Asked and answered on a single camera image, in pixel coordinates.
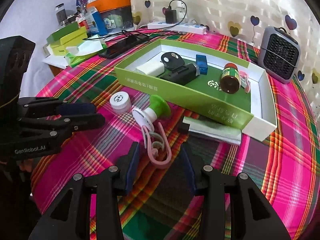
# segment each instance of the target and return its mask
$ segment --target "white power bank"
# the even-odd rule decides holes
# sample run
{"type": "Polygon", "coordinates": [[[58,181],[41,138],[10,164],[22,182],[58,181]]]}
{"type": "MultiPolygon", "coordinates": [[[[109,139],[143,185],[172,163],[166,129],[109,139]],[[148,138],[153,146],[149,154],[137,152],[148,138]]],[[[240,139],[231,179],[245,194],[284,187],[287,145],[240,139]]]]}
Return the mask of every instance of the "white power bank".
{"type": "Polygon", "coordinates": [[[162,62],[146,62],[136,67],[136,72],[152,77],[157,77],[164,72],[164,64],[162,62]]]}

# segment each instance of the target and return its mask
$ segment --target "small pink object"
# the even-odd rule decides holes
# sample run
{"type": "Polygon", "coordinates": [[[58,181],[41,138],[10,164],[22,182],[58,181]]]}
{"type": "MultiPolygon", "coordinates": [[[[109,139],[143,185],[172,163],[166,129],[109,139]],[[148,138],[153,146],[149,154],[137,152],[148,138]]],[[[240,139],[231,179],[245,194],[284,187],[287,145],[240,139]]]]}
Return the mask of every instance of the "small pink object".
{"type": "Polygon", "coordinates": [[[151,163],[158,169],[166,169],[170,165],[172,153],[171,153],[171,148],[170,148],[168,139],[165,135],[164,129],[163,129],[162,124],[160,122],[158,123],[158,128],[160,130],[160,135],[153,133],[153,132],[149,132],[148,128],[145,125],[143,125],[142,126],[142,134],[143,134],[143,138],[145,141],[145,147],[148,150],[148,157],[149,157],[151,163]],[[163,142],[159,142],[159,141],[151,142],[150,133],[153,138],[161,137],[163,142]],[[162,150],[164,150],[164,148],[166,149],[167,158],[164,161],[157,161],[156,160],[156,157],[158,156],[158,148],[155,148],[155,147],[162,148],[162,150]]]}
{"type": "Polygon", "coordinates": [[[250,81],[248,80],[248,74],[242,70],[239,71],[241,86],[244,88],[244,92],[250,92],[250,81]]]}

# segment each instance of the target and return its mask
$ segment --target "blue box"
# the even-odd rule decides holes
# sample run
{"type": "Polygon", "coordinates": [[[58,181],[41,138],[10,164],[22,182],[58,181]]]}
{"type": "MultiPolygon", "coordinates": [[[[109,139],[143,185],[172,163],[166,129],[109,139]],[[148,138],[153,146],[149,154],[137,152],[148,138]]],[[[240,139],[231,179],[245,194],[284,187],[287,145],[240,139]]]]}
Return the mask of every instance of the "blue box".
{"type": "Polygon", "coordinates": [[[200,68],[200,74],[206,75],[208,73],[207,57],[205,55],[196,55],[196,64],[200,68]]]}

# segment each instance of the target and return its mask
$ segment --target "black phone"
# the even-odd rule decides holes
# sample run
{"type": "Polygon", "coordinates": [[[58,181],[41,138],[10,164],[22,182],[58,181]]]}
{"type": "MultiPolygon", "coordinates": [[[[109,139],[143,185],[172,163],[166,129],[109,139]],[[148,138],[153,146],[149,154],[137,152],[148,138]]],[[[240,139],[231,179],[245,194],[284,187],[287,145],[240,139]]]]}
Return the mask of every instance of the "black phone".
{"type": "Polygon", "coordinates": [[[104,52],[99,53],[98,55],[107,59],[113,59],[133,48],[134,46],[137,46],[145,41],[149,41],[149,39],[149,36],[143,34],[130,35],[127,38],[124,38],[123,40],[111,45],[104,52]]]}

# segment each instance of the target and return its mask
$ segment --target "open cardboard box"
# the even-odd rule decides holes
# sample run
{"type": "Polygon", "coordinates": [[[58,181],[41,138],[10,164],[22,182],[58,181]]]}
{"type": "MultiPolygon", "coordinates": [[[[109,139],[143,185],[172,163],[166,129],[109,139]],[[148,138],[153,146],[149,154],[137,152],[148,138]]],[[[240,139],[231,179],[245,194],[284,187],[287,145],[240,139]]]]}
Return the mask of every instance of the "open cardboard box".
{"type": "Polygon", "coordinates": [[[267,138],[277,127],[276,108],[266,71],[233,55],[186,42],[157,40],[122,60],[115,66],[115,72],[119,83],[124,86],[147,94],[159,95],[168,102],[222,124],[239,128],[244,134],[259,141],[267,138]],[[239,70],[245,71],[249,76],[251,111],[244,111],[223,100],[188,87],[134,72],[137,66],[147,61],[160,61],[162,54],[171,51],[192,61],[196,61],[196,54],[205,55],[208,67],[221,70],[228,62],[236,64],[239,70]]]}

